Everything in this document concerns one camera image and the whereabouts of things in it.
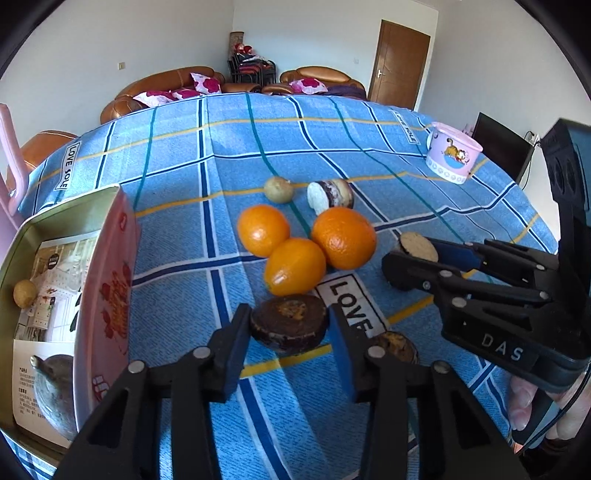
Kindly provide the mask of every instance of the blue checkered tablecloth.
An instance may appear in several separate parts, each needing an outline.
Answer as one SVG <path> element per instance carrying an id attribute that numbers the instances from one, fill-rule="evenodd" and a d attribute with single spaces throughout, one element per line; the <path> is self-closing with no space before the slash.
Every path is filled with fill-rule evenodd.
<path id="1" fill-rule="evenodd" d="M 269 176 L 296 187 L 293 202 L 279 206 L 293 236 L 306 236 L 314 222 L 307 183 L 346 179 L 355 209 L 378 233 L 378 248 L 355 272 L 329 272 L 317 294 L 331 301 L 330 287 L 343 285 L 338 288 L 352 292 L 373 332 L 404 333 L 424 364 L 450 362 L 507 434 L 506 372 L 443 340 L 431 298 L 393 290 L 381 258 L 405 231 L 455 242 L 496 238 L 549 252 L 557 242 L 519 187 L 484 157 L 462 186 L 434 176 L 425 165 L 430 124 L 420 113 L 338 97 L 199 97 L 84 134 L 69 188 L 55 190 L 61 149 L 31 174 L 21 209 L 29 216 L 100 186 L 123 186 L 142 228 L 130 355 L 155 366 L 206 343 L 240 302 L 269 297 L 265 261 L 245 251 L 235 230 L 242 210 L 267 202 L 261 186 Z M 236 394 L 226 405 L 212 405 L 223 477 L 356 478 L 367 415 L 367 405 L 351 404 L 342 391 L 327 340 L 281 360 L 252 340 Z M 165 403 L 162 478 L 171 477 L 169 418 Z M 37 478 L 51 476 L 51 467 L 15 449 Z M 414 435 L 409 451 L 412 478 Z"/>

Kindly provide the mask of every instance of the wooden door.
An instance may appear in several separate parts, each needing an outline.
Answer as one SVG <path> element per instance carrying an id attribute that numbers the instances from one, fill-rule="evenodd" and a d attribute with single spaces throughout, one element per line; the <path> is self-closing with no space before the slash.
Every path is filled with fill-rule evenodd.
<path id="1" fill-rule="evenodd" d="M 431 37 L 382 20 L 369 99 L 414 109 Z"/>

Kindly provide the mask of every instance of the sofa armrest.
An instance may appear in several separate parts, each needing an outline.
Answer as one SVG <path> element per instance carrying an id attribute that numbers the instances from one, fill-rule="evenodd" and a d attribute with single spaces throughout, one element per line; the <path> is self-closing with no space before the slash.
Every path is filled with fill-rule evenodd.
<path id="1" fill-rule="evenodd" d="M 261 86 L 258 83 L 224 83 L 222 85 L 223 93 L 252 92 L 260 93 Z"/>
<path id="2" fill-rule="evenodd" d="M 100 124 L 116 120 L 129 113 L 147 108 L 143 103 L 128 96 L 120 96 L 110 102 L 100 115 Z"/>
<path id="3" fill-rule="evenodd" d="M 265 95 L 293 95 L 294 89 L 287 83 L 272 83 L 262 88 L 262 93 Z"/>

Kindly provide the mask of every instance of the ceiling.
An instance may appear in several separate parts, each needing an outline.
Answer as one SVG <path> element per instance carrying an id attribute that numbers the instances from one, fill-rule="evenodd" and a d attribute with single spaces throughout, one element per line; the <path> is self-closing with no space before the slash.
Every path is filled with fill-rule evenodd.
<path id="1" fill-rule="evenodd" d="M 462 0 L 415 0 L 416 2 L 433 7 L 436 10 L 442 10 L 449 5 L 461 2 Z"/>

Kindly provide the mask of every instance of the brown leather sofa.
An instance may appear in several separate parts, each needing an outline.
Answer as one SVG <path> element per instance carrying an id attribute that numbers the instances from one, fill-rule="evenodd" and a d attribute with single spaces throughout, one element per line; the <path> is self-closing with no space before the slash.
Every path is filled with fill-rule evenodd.
<path id="1" fill-rule="evenodd" d="M 115 97 L 115 100 L 111 101 L 101 113 L 101 125 L 128 113 L 146 108 L 143 103 L 134 100 L 134 96 L 142 92 L 149 90 L 168 92 L 169 90 L 177 90 L 182 87 L 193 87 L 192 73 L 200 73 L 201 75 L 217 78 L 222 85 L 223 93 L 261 91 L 261 86 L 256 83 L 226 83 L 224 76 L 210 67 L 185 67 L 177 70 L 169 70 L 137 80 L 121 90 Z"/>
<path id="2" fill-rule="evenodd" d="M 22 157 L 27 164 L 29 173 L 35 170 L 43 160 L 58 148 L 63 147 L 75 138 L 77 138 L 76 135 L 68 132 L 60 132 L 59 130 L 45 130 L 35 135 L 21 147 Z M 6 177 L 6 187 L 9 192 L 16 188 L 14 176 L 12 176 L 10 168 Z"/>
<path id="3" fill-rule="evenodd" d="M 304 78 L 314 78 L 320 80 L 327 87 L 334 85 L 351 85 L 362 89 L 365 92 L 365 87 L 361 82 L 352 79 L 349 75 L 340 70 L 331 69 L 330 67 L 300 67 L 297 70 L 287 70 L 283 72 L 280 77 L 281 83 L 274 83 L 263 87 L 262 92 L 267 95 L 293 95 L 294 91 L 290 87 L 290 83 L 294 80 L 301 80 Z"/>

